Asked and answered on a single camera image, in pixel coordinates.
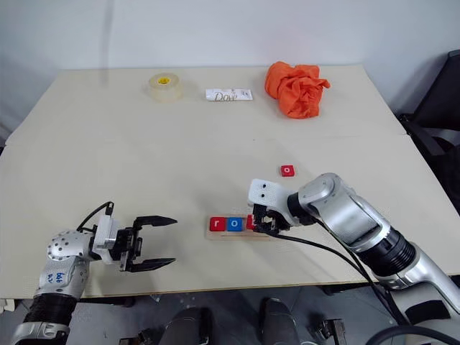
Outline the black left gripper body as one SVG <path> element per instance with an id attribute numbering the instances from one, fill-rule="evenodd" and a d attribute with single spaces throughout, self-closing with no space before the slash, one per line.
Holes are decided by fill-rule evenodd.
<path id="1" fill-rule="evenodd" d="M 116 241 L 110 250 L 110 255 L 122 272 L 141 271 L 141 264 L 134 263 L 141 254 L 142 238 L 139 238 L 141 229 L 141 221 L 135 219 L 130 227 L 120 229 L 116 233 Z"/>

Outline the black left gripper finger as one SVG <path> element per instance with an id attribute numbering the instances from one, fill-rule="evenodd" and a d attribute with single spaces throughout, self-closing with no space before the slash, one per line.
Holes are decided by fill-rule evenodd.
<path id="1" fill-rule="evenodd" d="M 139 231 L 143 226 L 169 226 L 178 221 L 164 216 L 140 216 L 134 220 L 133 228 Z"/>
<path id="2" fill-rule="evenodd" d="M 158 270 L 161 267 L 172 264 L 175 261 L 175 258 L 160 258 L 160 259 L 146 259 L 140 263 L 133 263 L 129 261 L 126 264 L 126 272 L 147 272 Z"/>

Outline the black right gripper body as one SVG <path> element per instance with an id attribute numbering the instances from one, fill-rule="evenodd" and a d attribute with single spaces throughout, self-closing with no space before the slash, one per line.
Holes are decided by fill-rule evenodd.
<path id="1" fill-rule="evenodd" d="M 265 210 L 263 225 L 270 225 L 272 228 L 276 227 L 280 232 L 290 229 L 291 223 L 288 221 L 290 219 L 290 214 L 285 203 L 276 203 L 271 206 L 255 203 L 252 212 L 254 209 Z"/>

